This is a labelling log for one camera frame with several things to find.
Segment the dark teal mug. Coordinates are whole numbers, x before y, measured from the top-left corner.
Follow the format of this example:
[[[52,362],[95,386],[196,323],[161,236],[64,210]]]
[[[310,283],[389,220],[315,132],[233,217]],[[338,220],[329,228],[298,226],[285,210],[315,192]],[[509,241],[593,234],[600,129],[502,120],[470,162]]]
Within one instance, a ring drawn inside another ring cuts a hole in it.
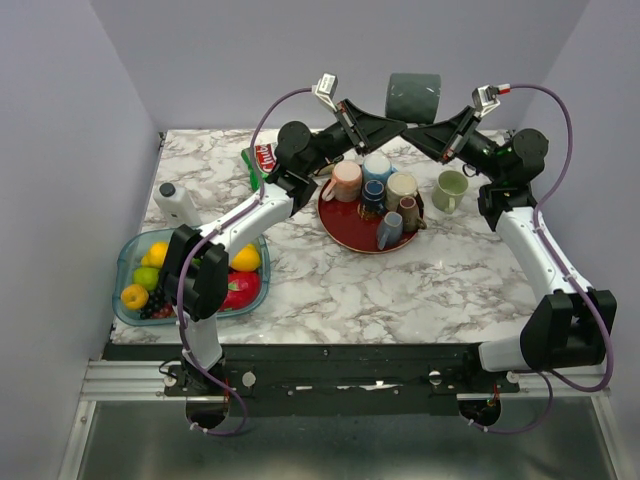
[[[386,91],[385,116],[410,124],[432,124],[440,98],[440,75],[392,73]]]

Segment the light green mug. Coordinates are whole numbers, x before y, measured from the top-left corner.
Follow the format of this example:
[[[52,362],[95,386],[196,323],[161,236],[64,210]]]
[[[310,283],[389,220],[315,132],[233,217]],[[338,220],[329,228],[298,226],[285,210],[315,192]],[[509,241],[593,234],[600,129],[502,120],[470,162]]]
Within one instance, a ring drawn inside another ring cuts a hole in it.
[[[454,170],[442,172],[431,194],[434,207],[452,214],[459,207],[468,187],[469,182],[463,173]]]

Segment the grey-blue textured mug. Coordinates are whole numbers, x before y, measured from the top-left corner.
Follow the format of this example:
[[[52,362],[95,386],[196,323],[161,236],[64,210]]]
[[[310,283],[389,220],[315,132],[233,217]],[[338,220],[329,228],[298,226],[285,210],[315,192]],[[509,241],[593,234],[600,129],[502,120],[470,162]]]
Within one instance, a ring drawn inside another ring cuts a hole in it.
[[[403,219],[397,212],[387,212],[376,231],[376,246],[379,251],[398,244],[403,234]]]

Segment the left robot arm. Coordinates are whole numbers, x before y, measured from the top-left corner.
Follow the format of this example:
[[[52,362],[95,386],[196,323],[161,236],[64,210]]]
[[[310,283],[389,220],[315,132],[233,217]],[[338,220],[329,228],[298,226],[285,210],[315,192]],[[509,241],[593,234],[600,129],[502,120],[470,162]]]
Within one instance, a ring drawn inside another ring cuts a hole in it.
[[[283,125],[276,165],[257,192],[217,221],[200,228],[182,225],[172,234],[159,282],[178,315],[182,355],[192,365],[187,382],[201,395],[221,385],[216,314],[227,296],[232,257],[309,202],[317,188],[313,172],[350,150],[371,153],[407,128],[403,121],[369,114],[348,100],[338,103],[335,117],[318,133],[300,121]]]

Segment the light blue mug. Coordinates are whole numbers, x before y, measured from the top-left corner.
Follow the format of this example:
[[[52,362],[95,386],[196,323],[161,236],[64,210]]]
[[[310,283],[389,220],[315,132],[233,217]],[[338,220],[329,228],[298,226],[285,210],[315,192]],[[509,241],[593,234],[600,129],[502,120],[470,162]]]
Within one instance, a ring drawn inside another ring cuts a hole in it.
[[[367,182],[376,180],[386,185],[390,176],[397,172],[397,168],[383,157],[367,156],[361,165],[362,186]]]

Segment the dark blue glazed mug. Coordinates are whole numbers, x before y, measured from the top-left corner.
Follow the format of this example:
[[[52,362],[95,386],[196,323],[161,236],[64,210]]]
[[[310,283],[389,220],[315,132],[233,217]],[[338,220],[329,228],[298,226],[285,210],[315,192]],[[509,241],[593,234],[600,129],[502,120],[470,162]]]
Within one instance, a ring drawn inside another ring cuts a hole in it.
[[[385,211],[385,185],[379,180],[367,181],[362,189],[360,210],[363,215],[381,215]]]

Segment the brown striped stoneware mug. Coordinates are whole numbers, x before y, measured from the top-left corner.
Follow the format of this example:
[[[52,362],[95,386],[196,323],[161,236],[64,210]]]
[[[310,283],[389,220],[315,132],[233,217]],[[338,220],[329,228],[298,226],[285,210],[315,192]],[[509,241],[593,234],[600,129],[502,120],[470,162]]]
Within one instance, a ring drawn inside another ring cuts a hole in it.
[[[402,197],[399,201],[397,212],[402,217],[404,233],[414,233],[427,227],[414,197]]]

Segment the round red lacquer tray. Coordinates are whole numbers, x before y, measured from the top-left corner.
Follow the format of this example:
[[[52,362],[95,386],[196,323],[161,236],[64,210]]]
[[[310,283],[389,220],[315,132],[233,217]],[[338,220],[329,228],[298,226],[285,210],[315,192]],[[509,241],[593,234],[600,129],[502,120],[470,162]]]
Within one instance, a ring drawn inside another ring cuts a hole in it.
[[[317,211],[325,231],[338,244],[359,253],[381,254],[403,248],[417,235],[403,233],[398,244],[379,251],[376,246],[376,231],[386,212],[381,215],[363,215],[360,210],[361,195],[352,202],[318,199]]]

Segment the green chips bag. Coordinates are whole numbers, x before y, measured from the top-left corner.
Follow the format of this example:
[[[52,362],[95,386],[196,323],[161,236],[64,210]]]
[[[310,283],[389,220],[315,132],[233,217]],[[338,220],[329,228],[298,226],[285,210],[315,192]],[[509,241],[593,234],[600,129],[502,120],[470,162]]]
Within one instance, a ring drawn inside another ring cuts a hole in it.
[[[247,147],[242,150],[241,158],[248,168],[250,186],[253,191],[259,189],[260,180],[265,180],[276,167],[276,147],[277,143],[272,142],[256,144],[253,148]]]

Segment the yellow lemon toy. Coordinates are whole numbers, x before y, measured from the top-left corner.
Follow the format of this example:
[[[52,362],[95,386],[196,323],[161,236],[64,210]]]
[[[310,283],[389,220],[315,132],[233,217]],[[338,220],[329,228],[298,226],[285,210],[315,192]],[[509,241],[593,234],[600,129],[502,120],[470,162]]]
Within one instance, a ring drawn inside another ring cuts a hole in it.
[[[141,266],[160,269],[164,264],[168,248],[169,244],[167,242],[154,243],[143,255],[140,262]]]
[[[243,247],[230,263],[230,267],[237,272],[254,272],[261,265],[261,255],[254,244],[248,244]]]

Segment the white bottle black cap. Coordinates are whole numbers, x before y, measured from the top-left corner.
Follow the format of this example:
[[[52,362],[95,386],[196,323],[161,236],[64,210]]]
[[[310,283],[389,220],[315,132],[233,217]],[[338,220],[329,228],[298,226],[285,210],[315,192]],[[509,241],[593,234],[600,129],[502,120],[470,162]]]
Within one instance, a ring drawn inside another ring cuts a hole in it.
[[[197,227],[202,224],[188,190],[181,185],[162,183],[154,191],[153,200],[172,228],[181,225]]]

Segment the green lime toy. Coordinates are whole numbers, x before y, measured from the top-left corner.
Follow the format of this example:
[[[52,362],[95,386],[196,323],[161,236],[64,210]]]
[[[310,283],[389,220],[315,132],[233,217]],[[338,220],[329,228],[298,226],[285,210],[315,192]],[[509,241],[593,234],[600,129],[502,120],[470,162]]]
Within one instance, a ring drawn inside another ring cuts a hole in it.
[[[133,271],[132,279],[134,284],[153,291],[158,285],[159,270],[154,267],[139,267]]]

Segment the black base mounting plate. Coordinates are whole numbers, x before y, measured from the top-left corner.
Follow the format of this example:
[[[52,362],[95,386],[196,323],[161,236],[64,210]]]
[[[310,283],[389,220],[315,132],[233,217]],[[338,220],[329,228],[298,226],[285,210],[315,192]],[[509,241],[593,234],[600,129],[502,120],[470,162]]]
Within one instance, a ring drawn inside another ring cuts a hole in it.
[[[157,397],[182,400],[188,419],[212,427],[225,417],[469,415],[493,423],[519,396],[570,395],[553,376],[488,373],[465,344],[226,345],[205,377],[177,345],[118,345],[106,361],[151,367]]]

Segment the dark grape bunch toy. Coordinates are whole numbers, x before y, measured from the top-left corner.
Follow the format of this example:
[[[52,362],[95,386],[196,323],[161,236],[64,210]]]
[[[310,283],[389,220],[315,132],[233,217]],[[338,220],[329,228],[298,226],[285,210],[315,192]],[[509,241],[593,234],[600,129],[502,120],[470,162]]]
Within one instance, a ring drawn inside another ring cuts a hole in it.
[[[141,320],[164,319],[174,316],[173,306],[160,286],[149,293],[147,303],[140,309]]]

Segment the aluminium frame rail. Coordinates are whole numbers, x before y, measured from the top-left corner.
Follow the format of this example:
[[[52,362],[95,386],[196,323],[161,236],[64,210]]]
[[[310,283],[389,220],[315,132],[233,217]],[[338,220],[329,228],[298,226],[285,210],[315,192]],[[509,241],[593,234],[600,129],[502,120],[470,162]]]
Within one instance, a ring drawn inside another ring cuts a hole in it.
[[[86,369],[81,387],[82,401],[191,401],[221,403],[226,398],[223,390],[200,394],[191,387],[179,387],[177,382],[164,373],[156,361],[91,361]],[[553,376],[543,378],[534,374],[522,374],[516,384],[506,383],[496,389],[502,399],[545,398],[547,384],[551,385],[554,397],[582,397],[583,392],[571,388]],[[297,385],[280,387],[278,391],[286,397],[302,394],[384,393],[402,396],[408,393],[406,385],[377,380],[372,384],[337,387],[312,387]]]

